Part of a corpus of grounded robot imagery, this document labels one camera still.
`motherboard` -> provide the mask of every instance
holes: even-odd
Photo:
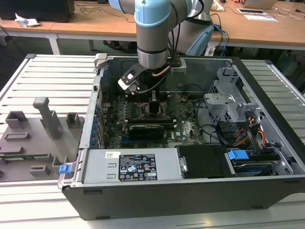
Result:
[[[103,103],[106,148],[204,144],[202,130],[196,123],[197,98],[186,93],[168,94],[164,102],[158,103],[158,112],[154,114],[148,112],[148,102],[142,102],[139,97],[137,100],[119,95]]]

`printed label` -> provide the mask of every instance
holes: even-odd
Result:
[[[105,158],[119,158],[121,152],[106,152]]]
[[[157,167],[154,154],[120,155],[119,180],[157,180]]]

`blue cable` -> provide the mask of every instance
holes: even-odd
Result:
[[[225,51],[225,49],[226,49],[226,47],[227,47],[227,38],[226,38],[226,36],[225,36],[225,32],[222,30],[222,29],[220,29],[217,25],[214,25],[214,24],[212,24],[216,29],[218,29],[219,30],[219,32],[221,32],[221,34],[224,36],[224,50],[223,50],[223,52],[221,53],[221,55],[220,56],[224,56],[224,51]]]

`white paper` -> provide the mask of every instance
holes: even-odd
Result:
[[[20,17],[18,16],[18,14],[16,14],[16,19],[15,21],[20,25],[20,26],[23,26],[23,27],[28,27],[28,26],[35,26],[35,25],[40,25],[36,19],[26,19],[26,18],[23,18],[23,17]]]
[[[121,155],[121,152],[106,152],[105,158],[109,159],[109,158],[119,158],[119,156]]]
[[[244,15],[248,20],[255,21],[277,21],[273,17],[259,16],[259,15]]]

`laptop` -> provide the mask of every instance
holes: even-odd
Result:
[[[277,0],[246,0],[245,3],[239,3],[245,8],[271,9]]]

